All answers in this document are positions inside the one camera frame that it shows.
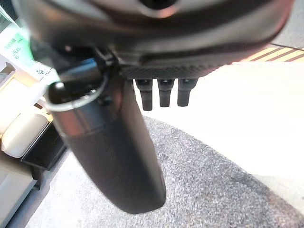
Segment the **black plastic handle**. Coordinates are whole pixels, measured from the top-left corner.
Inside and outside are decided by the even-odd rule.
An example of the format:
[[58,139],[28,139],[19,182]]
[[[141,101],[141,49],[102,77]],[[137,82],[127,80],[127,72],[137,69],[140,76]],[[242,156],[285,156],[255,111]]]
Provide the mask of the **black plastic handle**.
[[57,96],[64,95],[60,87],[48,90],[55,126],[95,185],[128,213],[160,208],[165,184],[132,81],[114,78],[108,92],[63,104],[58,104]]

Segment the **carpet floor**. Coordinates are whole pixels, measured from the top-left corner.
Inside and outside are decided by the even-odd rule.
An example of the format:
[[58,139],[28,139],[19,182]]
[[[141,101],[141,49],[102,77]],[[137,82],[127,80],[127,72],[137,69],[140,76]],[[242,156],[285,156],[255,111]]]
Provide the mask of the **carpet floor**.
[[159,210],[129,215],[108,201],[72,153],[27,228],[304,228],[304,217],[201,141],[145,118],[164,173]]

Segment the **black tray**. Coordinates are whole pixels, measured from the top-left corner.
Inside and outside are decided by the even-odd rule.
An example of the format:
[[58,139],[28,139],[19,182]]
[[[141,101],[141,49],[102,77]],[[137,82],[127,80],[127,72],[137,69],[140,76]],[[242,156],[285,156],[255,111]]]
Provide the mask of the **black tray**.
[[20,161],[49,171],[66,148],[54,125],[50,123],[27,149]]

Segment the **black tab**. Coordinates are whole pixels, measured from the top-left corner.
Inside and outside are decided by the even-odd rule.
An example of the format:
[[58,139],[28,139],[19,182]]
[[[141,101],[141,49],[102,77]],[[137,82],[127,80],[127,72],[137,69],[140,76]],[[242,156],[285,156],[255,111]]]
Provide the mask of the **black tab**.
[[153,108],[153,97],[152,97],[152,87],[153,80],[136,80],[138,89],[141,91],[142,96],[142,108],[145,111],[151,111]]
[[160,106],[169,107],[170,106],[170,96],[171,90],[174,85],[174,80],[157,80],[158,88],[160,91]]
[[179,91],[177,97],[177,105],[186,107],[189,104],[191,90],[196,86],[198,78],[195,79],[179,79]]

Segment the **white floor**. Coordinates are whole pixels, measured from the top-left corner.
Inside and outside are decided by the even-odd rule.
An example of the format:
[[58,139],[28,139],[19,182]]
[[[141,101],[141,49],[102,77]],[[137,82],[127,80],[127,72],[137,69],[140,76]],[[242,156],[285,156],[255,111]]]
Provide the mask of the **white floor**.
[[237,63],[201,78],[187,108],[153,111],[253,174],[304,214],[304,65]]

